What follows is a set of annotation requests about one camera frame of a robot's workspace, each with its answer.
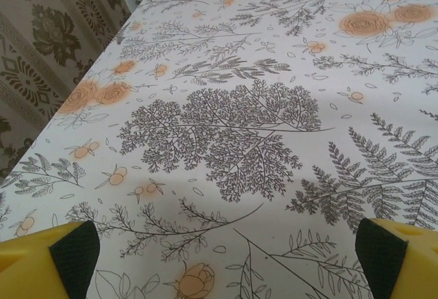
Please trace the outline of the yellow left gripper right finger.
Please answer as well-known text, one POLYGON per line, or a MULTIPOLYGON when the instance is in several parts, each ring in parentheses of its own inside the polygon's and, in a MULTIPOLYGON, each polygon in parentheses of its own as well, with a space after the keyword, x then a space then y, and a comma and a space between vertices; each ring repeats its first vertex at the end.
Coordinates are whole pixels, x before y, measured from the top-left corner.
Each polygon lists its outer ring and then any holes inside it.
POLYGON ((355 252, 374 298, 437 299, 436 231, 364 218, 355 252))

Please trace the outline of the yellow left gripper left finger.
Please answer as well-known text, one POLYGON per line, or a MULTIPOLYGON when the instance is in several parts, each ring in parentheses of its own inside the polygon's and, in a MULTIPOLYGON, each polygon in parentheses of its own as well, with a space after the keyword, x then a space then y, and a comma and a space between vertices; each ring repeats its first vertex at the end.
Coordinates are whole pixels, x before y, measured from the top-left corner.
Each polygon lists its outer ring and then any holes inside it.
POLYGON ((99 253, 91 221, 1 242, 1 297, 85 298, 99 253))

